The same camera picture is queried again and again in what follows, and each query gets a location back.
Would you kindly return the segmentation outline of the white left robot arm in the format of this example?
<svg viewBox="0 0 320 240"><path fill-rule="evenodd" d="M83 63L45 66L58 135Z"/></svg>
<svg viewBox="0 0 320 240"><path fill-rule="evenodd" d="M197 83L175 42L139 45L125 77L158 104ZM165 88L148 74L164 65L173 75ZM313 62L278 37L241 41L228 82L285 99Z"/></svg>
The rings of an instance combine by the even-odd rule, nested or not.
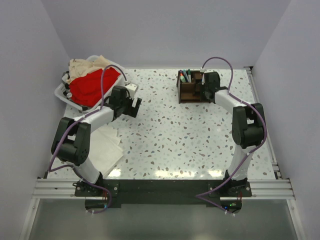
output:
<svg viewBox="0 0 320 240"><path fill-rule="evenodd" d="M55 133L51 146L52 158L48 171L72 168L83 181L87 182L86 191L99 196L104 190L102 174L89 159L91 133L105 124L109 124L121 115L135 118L138 114L141 98L136 100L138 86L129 83L126 86L114 86L111 94L102 101L102 107L78 118L63 117Z"/></svg>

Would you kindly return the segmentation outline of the green capped white marker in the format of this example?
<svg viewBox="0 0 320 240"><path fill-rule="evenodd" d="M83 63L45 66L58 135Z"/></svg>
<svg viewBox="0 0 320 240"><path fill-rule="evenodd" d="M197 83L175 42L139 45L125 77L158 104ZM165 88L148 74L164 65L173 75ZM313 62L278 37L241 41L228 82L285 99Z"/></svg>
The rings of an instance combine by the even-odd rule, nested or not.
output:
<svg viewBox="0 0 320 240"><path fill-rule="evenodd" d="M188 75L188 82L191 83L192 77L191 77L191 70L190 69L187 70L187 75Z"/></svg>

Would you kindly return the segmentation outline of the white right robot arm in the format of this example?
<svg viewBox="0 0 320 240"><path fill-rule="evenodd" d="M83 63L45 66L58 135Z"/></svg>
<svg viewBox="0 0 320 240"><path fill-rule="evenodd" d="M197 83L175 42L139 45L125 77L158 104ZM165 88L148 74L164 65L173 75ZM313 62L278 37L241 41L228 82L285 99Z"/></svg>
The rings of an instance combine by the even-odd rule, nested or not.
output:
<svg viewBox="0 0 320 240"><path fill-rule="evenodd" d="M227 196L233 197L241 190L238 181L248 177L253 153L266 141L264 107L261 103L249 103L230 93L226 86L221 86L220 76L215 71L204 73L201 84L206 100L232 114L231 133L235 150L225 174L230 180L223 183L222 189Z"/></svg>

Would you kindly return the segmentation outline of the brown wooden desk organizer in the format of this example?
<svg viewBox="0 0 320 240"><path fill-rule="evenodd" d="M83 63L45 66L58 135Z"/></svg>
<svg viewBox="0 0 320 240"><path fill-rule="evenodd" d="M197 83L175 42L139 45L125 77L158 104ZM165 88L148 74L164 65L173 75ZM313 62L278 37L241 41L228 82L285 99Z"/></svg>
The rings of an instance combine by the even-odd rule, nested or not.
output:
<svg viewBox="0 0 320 240"><path fill-rule="evenodd" d="M176 81L178 103L208 103L202 99L202 74L200 71L190 70L191 82L181 82L180 72L182 72L183 76L185 76L183 70L178 70Z"/></svg>

